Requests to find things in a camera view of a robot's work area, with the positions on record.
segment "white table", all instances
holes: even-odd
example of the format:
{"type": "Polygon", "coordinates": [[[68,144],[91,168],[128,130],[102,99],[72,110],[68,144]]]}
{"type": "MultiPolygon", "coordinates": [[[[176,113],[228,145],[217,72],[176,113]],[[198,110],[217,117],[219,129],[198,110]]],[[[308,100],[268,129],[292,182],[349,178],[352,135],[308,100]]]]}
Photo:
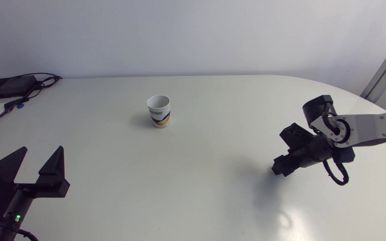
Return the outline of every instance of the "white table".
{"type": "Polygon", "coordinates": [[[287,154],[279,133],[307,128],[302,105],[322,94],[338,114],[384,112],[287,76],[62,80],[0,119],[0,159],[29,149],[16,182],[65,148],[66,198],[35,200],[22,229],[40,241],[386,240],[386,143],[354,148],[346,186],[321,164],[270,171],[287,154]],[[155,94],[171,98],[168,128],[152,126],[155,94]]]}

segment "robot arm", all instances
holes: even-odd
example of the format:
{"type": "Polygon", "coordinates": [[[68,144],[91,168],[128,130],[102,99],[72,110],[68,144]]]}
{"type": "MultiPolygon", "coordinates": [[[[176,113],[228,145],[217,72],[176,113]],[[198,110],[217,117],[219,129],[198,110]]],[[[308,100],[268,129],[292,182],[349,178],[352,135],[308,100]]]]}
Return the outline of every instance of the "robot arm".
{"type": "Polygon", "coordinates": [[[349,146],[373,146],[386,142],[386,113],[350,114],[328,117],[329,122],[340,130],[334,133],[320,116],[311,123],[311,128],[324,133],[338,148],[349,146]]]}
{"type": "Polygon", "coordinates": [[[299,167],[323,163],[328,175],[339,185],[348,183],[343,163],[355,158],[355,146],[372,146],[386,142],[386,113],[337,115],[329,95],[319,96],[305,105],[303,112],[315,135],[296,123],[285,128],[281,138],[289,146],[288,155],[274,159],[273,172],[288,176],[299,167]],[[328,166],[332,158],[343,174],[338,180],[328,166]]]}

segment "black power adapter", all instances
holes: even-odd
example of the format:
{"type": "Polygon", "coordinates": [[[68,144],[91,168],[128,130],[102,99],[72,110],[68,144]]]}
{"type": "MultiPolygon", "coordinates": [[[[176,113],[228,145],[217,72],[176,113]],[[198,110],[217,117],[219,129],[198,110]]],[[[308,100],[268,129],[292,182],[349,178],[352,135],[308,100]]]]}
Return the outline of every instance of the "black power adapter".
{"type": "Polygon", "coordinates": [[[15,78],[0,78],[0,99],[25,96],[38,84],[33,75],[15,78]]]}

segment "paper cup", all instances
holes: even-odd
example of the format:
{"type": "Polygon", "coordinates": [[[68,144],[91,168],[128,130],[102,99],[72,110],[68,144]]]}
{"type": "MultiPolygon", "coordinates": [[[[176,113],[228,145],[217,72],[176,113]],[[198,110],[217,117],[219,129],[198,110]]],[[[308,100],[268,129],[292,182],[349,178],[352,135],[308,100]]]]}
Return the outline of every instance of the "paper cup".
{"type": "Polygon", "coordinates": [[[148,110],[156,128],[165,128],[170,124],[171,101],[164,95],[155,95],[147,100],[148,110]]]}

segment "printed logo on cup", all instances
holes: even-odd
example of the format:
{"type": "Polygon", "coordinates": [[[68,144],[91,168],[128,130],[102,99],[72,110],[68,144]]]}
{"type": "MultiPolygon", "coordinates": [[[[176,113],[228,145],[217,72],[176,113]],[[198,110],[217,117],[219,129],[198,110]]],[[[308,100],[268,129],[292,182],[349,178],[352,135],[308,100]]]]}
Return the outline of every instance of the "printed logo on cup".
{"type": "Polygon", "coordinates": [[[155,114],[155,115],[161,115],[161,114],[162,114],[162,111],[160,111],[160,112],[154,112],[154,111],[150,110],[150,113],[151,113],[151,114],[155,114]]]}
{"type": "Polygon", "coordinates": [[[154,119],[153,117],[151,117],[151,118],[152,118],[152,120],[153,120],[157,125],[164,126],[164,125],[166,125],[166,123],[169,121],[170,116],[171,116],[171,112],[169,111],[169,113],[168,113],[163,119],[161,119],[161,120],[159,120],[159,119],[154,119]]]}

